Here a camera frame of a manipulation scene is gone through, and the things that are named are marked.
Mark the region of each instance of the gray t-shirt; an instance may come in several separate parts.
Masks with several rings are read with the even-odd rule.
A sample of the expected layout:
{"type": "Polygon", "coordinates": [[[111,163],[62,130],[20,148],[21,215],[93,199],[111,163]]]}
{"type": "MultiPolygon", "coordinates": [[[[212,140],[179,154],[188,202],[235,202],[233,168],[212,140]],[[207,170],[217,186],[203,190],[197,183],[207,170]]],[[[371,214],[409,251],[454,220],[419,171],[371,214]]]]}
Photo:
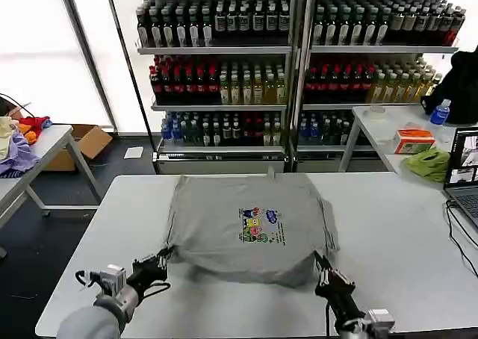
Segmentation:
{"type": "Polygon", "coordinates": [[[330,204],[299,173],[182,176],[165,242],[173,260],[226,280],[292,287],[312,277],[313,251],[338,249],[330,204]]]}

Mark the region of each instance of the black bag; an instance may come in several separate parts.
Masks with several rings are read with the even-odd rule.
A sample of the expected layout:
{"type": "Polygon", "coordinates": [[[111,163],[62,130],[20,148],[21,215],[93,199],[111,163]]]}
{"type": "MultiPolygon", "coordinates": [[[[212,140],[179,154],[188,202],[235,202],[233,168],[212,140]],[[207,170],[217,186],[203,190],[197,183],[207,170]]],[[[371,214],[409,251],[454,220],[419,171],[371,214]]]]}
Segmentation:
{"type": "Polygon", "coordinates": [[[478,53],[457,52],[451,58],[452,69],[430,96],[423,96],[421,104],[430,115],[443,99],[451,100],[450,124],[478,122],[478,53]]]}

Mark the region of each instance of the red cloth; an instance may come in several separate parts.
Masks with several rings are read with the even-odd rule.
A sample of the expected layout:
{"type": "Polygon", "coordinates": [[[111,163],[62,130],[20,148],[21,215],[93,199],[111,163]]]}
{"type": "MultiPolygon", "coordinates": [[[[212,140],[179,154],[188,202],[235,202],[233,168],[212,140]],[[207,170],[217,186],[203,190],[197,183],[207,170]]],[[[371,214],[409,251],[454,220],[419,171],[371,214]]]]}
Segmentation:
{"type": "Polygon", "coordinates": [[[45,117],[23,117],[19,120],[20,124],[30,125],[30,131],[33,131],[37,137],[40,136],[40,132],[42,132],[42,124],[45,120],[48,120],[50,116],[45,117]]]}

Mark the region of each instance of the laptop keyboard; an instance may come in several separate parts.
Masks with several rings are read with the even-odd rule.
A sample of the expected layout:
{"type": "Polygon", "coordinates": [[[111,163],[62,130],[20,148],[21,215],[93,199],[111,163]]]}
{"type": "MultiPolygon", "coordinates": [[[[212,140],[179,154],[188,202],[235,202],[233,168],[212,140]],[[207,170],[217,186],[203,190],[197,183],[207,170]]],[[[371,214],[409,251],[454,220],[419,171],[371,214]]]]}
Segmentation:
{"type": "Polygon", "coordinates": [[[471,216],[478,217],[478,195],[461,195],[457,196],[456,199],[470,212],[471,216]]]}

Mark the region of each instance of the laptop screen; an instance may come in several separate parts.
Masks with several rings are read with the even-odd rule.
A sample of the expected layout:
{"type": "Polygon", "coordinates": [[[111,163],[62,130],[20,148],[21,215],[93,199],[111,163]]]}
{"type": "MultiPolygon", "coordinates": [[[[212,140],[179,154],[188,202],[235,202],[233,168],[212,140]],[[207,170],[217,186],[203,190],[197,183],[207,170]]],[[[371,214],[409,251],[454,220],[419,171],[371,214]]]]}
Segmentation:
{"type": "Polygon", "coordinates": [[[478,185],[478,128],[457,128],[445,188],[478,185]]]}

